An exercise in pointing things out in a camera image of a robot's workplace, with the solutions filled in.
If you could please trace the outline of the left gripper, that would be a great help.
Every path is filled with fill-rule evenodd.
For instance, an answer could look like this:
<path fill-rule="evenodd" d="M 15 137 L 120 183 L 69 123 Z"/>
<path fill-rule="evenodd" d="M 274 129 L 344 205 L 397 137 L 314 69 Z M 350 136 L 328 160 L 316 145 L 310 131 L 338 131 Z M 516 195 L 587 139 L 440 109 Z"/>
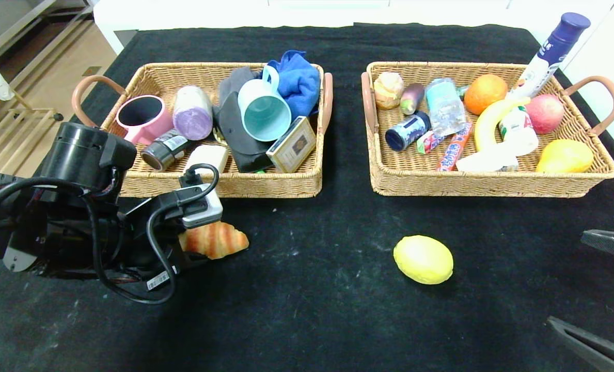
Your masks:
<path fill-rule="evenodd" d="M 188 264 L 205 264 L 210 261 L 201 253 L 184 252 L 177 235 L 160 236 L 158 243 L 176 275 L 187 270 Z M 168 283 L 167 270 L 156 256 L 150 243 L 144 239 L 125 245 L 124 264 L 144 281 L 147 291 L 156 290 Z"/>

